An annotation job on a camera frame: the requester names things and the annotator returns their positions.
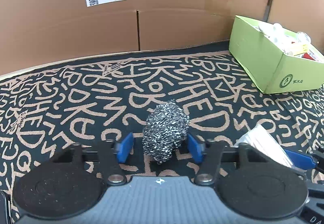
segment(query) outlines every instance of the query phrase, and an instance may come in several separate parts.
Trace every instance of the yellow label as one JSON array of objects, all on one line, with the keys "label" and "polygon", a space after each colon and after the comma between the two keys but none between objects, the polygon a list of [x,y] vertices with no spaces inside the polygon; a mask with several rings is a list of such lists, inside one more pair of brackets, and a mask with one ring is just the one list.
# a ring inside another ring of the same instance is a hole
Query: yellow label
[{"label": "yellow label", "polygon": [[309,50],[309,45],[308,44],[301,44],[301,43],[294,43],[292,44],[289,49],[291,50],[291,52],[293,53],[294,56],[299,55],[299,54],[303,54],[308,52]]}]

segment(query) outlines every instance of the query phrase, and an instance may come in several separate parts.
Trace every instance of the plastic bag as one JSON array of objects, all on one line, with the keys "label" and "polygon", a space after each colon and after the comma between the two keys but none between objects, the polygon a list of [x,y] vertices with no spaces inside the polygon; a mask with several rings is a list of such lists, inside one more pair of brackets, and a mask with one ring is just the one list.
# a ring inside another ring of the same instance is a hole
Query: plastic bag
[{"label": "plastic bag", "polygon": [[251,145],[272,160],[286,167],[294,166],[286,152],[260,124],[257,124],[251,131],[239,138],[236,144],[234,144],[234,147],[238,147],[239,143]]}]

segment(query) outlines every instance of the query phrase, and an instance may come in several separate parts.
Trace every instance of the green cardboard box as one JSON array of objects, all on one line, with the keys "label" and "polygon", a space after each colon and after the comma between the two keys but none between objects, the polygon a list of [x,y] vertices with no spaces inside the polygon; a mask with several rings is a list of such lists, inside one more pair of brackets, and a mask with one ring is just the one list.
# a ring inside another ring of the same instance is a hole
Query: green cardboard box
[{"label": "green cardboard box", "polygon": [[[310,50],[318,61],[298,58],[282,52],[258,30],[259,20],[236,16],[229,51],[242,65],[258,89],[265,94],[314,90],[324,82],[324,56]],[[285,29],[285,35],[296,33]]]}]

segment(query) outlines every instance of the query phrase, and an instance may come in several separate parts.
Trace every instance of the floor mat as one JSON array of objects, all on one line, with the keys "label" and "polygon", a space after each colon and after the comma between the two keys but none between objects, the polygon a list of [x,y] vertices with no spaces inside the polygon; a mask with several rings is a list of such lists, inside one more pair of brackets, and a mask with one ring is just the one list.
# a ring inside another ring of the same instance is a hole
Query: floor mat
[{"label": "floor mat", "polygon": [[[157,165],[143,155],[142,128],[157,104],[175,99],[190,130],[230,146],[256,124],[282,145],[305,152],[324,143],[324,88],[264,95],[230,55],[228,42],[78,60],[0,82],[0,189],[73,142],[92,146],[131,129],[131,175],[193,178],[199,166],[185,146]],[[97,174],[93,163],[88,172]],[[227,168],[221,174],[227,174]],[[312,180],[322,175],[311,172]],[[12,216],[19,218],[12,205]]]}]

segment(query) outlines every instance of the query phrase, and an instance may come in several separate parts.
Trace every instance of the metal screw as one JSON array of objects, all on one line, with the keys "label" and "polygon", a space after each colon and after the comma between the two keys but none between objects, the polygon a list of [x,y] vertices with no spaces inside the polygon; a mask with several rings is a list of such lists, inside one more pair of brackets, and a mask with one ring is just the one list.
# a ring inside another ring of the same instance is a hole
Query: metal screw
[{"label": "metal screw", "polygon": [[108,180],[112,183],[120,183],[124,180],[124,177],[122,175],[119,174],[114,174],[114,175],[110,175],[108,177]]},{"label": "metal screw", "polygon": [[197,180],[199,182],[206,183],[206,182],[210,182],[211,180],[213,180],[213,177],[210,174],[199,174],[197,176]]}]

